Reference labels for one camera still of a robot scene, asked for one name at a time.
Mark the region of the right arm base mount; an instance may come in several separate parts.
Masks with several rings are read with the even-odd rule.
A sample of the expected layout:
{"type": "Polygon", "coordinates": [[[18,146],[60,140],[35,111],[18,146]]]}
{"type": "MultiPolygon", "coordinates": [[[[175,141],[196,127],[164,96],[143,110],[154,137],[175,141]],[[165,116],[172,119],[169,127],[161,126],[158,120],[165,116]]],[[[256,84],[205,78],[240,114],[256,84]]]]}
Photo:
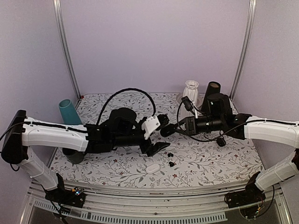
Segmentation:
{"type": "Polygon", "coordinates": [[[231,191],[224,196],[224,202],[229,208],[244,206],[252,203],[264,201],[266,196],[263,190],[256,185],[256,178],[261,172],[255,173],[247,182],[245,189],[240,191],[231,191]]]}

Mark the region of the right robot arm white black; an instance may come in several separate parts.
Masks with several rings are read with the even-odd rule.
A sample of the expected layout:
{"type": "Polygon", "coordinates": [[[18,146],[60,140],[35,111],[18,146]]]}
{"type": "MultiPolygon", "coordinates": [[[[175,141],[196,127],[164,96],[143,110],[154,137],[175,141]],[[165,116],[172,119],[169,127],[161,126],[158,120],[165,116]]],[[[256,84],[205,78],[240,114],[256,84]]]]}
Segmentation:
{"type": "Polygon", "coordinates": [[[299,173],[299,123],[259,118],[250,114],[233,114],[227,95],[215,93],[207,98],[208,109],[202,116],[177,120],[178,132],[190,138],[199,133],[222,131],[240,140],[265,140],[294,148],[289,156],[272,167],[259,171],[248,181],[242,200],[252,203],[261,192],[299,173]]]}

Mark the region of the black oval case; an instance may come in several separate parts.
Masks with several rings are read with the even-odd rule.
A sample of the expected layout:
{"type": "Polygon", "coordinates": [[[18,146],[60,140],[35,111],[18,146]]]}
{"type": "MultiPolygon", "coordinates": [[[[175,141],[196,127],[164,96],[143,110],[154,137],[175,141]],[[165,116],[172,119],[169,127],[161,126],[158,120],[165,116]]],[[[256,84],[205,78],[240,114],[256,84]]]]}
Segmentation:
{"type": "Polygon", "coordinates": [[[176,132],[175,124],[168,124],[167,126],[161,128],[160,135],[162,137],[168,137],[176,132]]]}

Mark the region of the black round earbud case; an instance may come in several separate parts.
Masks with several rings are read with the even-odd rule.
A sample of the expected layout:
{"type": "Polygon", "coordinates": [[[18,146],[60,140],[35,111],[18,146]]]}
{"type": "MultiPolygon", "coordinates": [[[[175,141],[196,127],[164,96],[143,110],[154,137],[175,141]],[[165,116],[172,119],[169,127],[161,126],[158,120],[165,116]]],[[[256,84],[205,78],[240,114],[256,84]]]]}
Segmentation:
{"type": "Polygon", "coordinates": [[[220,137],[216,140],[216,143],[218,144],[218,146],[220,147],[224,147],[226,145],[226,141],[223,137],[220,137]]]}

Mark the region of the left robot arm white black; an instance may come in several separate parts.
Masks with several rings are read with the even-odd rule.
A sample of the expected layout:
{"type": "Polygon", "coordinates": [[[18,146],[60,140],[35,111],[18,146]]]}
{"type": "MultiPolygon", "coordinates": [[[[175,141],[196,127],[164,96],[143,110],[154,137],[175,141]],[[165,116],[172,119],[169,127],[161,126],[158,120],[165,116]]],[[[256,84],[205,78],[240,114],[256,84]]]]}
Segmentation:
{"type": "Polygon", "coordinates": [[[100,125],[62,125],[43,122],[19,110],[7,130],[1,157],[22,167],[32,179],[37,180],[60,203],[69,199],[69,191],[63,187],[63,179],[45,166],[31,149],[32,146],[61,147],[76,153],[100,154],[118,147],[138,146],[143,154],[153,156],[169,146],[169,143],[153,144],[150,136],[169,123],[166,114],[144,117],[136,121],[136,113],[129,108],[112,110],[109,118],[100,125]]]}

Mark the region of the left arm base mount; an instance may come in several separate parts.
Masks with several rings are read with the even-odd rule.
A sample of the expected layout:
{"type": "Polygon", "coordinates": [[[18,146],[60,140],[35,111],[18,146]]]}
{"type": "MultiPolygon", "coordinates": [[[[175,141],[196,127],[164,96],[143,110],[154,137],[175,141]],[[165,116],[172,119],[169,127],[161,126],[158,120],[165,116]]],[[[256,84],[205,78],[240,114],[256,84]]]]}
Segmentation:
{"type": "Polygon", "coordinates": [[[83,208],[86,198],[85,193],[77,193],[77,190],[73,191],[60,188],[46,190],[45,194],[45,198],[49,201],[77,208],[83,208]]]}

